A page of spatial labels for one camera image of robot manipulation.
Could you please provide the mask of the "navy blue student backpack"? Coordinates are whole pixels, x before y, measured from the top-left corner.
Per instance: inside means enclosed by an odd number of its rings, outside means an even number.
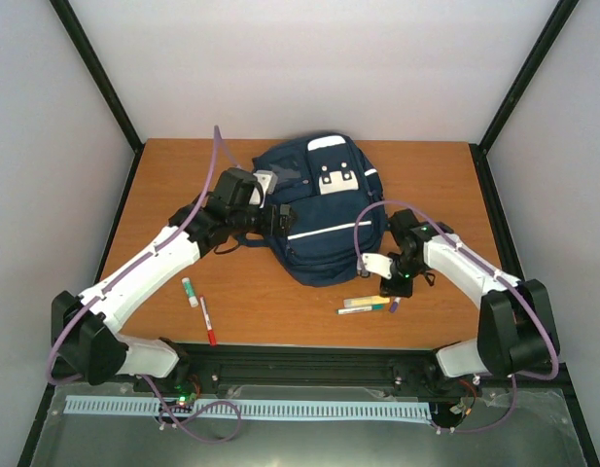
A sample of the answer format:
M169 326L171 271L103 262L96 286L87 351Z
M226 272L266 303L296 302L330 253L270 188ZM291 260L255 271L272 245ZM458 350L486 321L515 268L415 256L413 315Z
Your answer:
M267 247L283 269L305 286L327 287L357 276L357 252L376 253L387 228L377 169L347 135L315 133L277 144L253 158L255 170L274 172L267 204L290 204L298 220L288 236L238 242Z

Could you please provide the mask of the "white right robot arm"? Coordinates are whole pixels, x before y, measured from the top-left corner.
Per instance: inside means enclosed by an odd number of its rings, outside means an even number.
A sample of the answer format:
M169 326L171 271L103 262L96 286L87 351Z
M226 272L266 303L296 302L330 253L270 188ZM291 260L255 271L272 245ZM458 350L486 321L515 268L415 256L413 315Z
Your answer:
M413 280L441 274L479 311L476 337L439 348L435 359L447 378L514 374L551 380L558 375L560 344L547 287L508 274L471 250L443 224L419 221L409 210L389 220L399 252L365 253L360 266L381 278L383 296L408 298Z

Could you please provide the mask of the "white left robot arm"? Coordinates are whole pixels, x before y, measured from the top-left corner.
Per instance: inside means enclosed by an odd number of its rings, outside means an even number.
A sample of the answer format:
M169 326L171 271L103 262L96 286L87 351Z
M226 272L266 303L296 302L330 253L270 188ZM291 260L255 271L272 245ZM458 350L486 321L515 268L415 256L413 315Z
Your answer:
M52 359L74 379L102 384L116 375L155 377L169 391L184 389L191 368L168 339L126 336L122 328L169 279L240 234L284 235L297 216L288 204L265 201L277 176L237 167L222 172L207 198L180 208L154 240L110 276L79 294L52 301Z

